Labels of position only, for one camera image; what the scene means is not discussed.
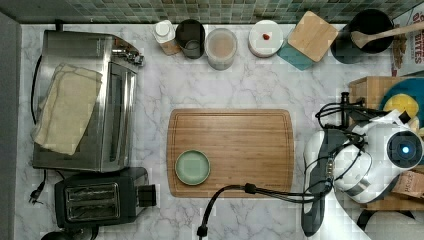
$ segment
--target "kitchen towel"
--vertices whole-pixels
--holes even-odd
[[[73,155],[93,113],[101,77],[96,71],[68,64],[56,67],[47,95],[39,104],[34,141],[54,152]]]

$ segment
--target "wooden cutting board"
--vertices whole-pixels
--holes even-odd
[[[211,165],[209,177],[189,186],[175,173],[178,156],[199,150]],[[253,183],[257,187],[290,191],[294,147],[290,114],[286,110],[176,109],[168,127],[167,170],[175,197],[210,198],[222,187]],[[263,197],[226,191],[224,197]]]

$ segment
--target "wooden spoon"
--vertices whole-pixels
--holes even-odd
[[[377,33],[374,35],[367,35],[358,31],[354,31],[351,33],[352,41],[358,46],[359,48],[363,48],[367,43],[380,39],[385,37],[391,37],[399,34],[404,34],[407,32],[413,32],[417,30],[424,29],[424,22],[415,23],[409,26],[401,27],[401,28],[395,28],[389,31],[385,31],[382,33]]]

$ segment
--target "toaster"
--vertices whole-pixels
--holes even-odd
[[[130,223],[156,206],[155,185],[142,167],[111,173],[80,173],[55,184],[60,228],[92,228]]]

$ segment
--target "white lid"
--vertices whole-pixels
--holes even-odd
[[[153,35],[158,43],[165,43],[175,38],[175,30],[172,23],[165,20],[154,26]]]
[[[249,49],[259,57],[270,57],[275,54],[284,42],[283,31],[276,22],[262,20],[256,23],[249,34]]]

